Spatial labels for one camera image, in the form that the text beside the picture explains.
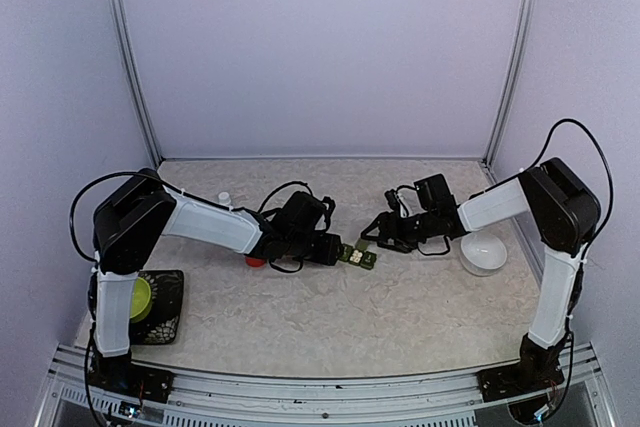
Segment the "red bottle cap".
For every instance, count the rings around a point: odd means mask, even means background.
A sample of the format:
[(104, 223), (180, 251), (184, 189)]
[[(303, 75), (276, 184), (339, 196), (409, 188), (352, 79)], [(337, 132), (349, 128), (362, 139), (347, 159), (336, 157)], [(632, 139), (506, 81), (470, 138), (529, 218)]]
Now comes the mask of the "red bottle cap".
[(261, 268), (267, 264), (266, 260), (246, 256), (245, 263), (251, 268)]

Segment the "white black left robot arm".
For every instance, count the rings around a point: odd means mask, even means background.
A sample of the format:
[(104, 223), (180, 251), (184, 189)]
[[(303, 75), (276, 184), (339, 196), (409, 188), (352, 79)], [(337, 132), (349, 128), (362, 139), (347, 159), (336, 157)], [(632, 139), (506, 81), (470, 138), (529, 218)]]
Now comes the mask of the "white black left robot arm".
[(281, 259), (335, 265), (341, 238), (330, 231), (335, 203), (315, 197), (299, 182), (285, 204), (251, 210), (210, 201), (162, 179), (149, 168), (122, 171), (124, 183), (93, 214), (97, 268), (95, 330), (91, 338), (102, 377), (121, 392), (140, 381), (130, 362), (129, 318), (134, 285), (163, 236), (182, 237), (226, 248), (276, 267)]

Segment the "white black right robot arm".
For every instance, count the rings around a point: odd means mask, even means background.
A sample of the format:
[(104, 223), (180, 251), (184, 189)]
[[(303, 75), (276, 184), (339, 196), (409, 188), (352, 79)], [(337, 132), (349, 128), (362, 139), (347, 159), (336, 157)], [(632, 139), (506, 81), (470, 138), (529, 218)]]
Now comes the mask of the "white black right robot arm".
[(584, 265), (591, 245), (612, 211), (603, 209), (591, 189), (560, 158), (536, 158), (519, 173), (459, 203), (446, 178), (435, 174), (412, 187), (422, 210), (408, 215), (399, 192), (385, 197), (386, 212), (377, 215), (360, 237), (378, 247), (411, 253), (427, 240), (466, 240), (475, 232), (530, 214), (544, 246), (544, 269), (534, 320), (524, 335), (515, 364), (491, 374), (523, 391), (535, 389), (557, 372), (559, 355), (571, 338), (571, 316), (582, 292)]

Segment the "white pill bottle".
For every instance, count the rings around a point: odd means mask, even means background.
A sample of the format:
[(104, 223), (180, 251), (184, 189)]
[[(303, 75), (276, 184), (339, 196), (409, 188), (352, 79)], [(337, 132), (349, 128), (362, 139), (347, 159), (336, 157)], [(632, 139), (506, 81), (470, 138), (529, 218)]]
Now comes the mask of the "white pill bottle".
[(231, 207), (233, 205), (231, 195), (226, 192), (220, 192), (217, 196), (218, 203), (225, 207)]

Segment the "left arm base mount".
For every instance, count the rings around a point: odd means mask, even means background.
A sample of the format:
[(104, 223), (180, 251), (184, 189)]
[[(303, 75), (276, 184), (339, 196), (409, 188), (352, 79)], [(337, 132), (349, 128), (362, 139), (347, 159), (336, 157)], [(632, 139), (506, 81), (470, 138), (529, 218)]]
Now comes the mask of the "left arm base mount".
[(88, 381), (91, 386), (111, 393), (166, 404), (174, 374), (139, 364), (118, 363), (93, 367), (88, 374)]

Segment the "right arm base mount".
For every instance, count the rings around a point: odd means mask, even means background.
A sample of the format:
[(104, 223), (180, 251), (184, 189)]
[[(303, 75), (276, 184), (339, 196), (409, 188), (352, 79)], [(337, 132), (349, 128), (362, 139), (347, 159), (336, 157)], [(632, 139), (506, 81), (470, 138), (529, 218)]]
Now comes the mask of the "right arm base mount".
[(483, 369), (476, 374), (484, 402), (529, 394), (560, 385), (565, 377), (559, 367), (547, 372), (525, 372), (517, 364)]

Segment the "green pill organizer box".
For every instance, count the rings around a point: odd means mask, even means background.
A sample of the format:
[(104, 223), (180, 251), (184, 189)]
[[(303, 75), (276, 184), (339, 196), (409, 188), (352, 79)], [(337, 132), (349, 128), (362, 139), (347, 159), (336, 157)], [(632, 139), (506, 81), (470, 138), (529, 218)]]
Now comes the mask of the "green pill organizer box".
[(369, 249), (370, 243), (359, 239), (354, 245), (343, 244), (339, 261), (365, 270), (372, 270), (377, 261), (377, 254)]

